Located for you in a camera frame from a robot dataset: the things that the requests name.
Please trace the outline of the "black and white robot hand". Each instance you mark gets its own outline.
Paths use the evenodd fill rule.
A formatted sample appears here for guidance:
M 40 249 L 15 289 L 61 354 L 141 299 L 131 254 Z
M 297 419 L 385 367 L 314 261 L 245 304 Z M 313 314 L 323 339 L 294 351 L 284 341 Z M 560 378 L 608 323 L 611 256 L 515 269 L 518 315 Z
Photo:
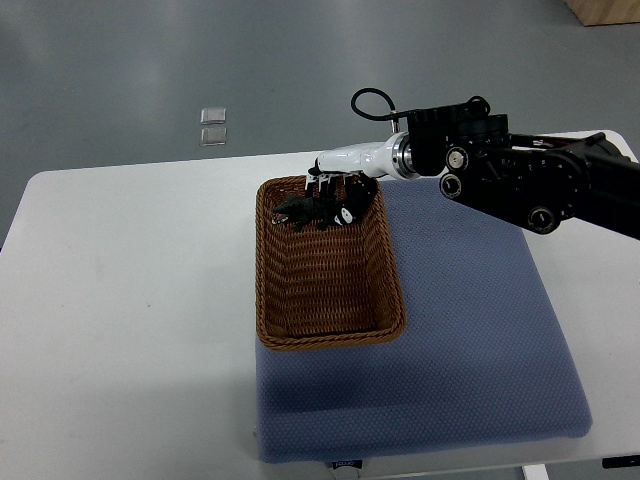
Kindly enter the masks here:
M 409 134 L 394 133 L 385 142 L 340 147 L 320 153 L 308 170 L 305 196 L 334 199 L 338 178 L 344 180 L 345 198 L 329 208 L 329 224 L 345 226 L 361 220 L 377 194 L 376 179 L 389 176 L 412 180 L 419 175 L 413 167 Z

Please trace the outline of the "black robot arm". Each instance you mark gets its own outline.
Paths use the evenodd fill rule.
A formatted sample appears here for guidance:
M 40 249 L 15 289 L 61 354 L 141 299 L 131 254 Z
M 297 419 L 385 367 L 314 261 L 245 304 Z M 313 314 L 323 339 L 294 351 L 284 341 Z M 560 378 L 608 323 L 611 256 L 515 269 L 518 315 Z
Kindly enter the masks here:
M 480 96 L 401 116 L 401 166 L 437 177 L 446 198 L 537 234 L 578 218 L 639 236 L 639 165 L 605 133 L 514 134 Z

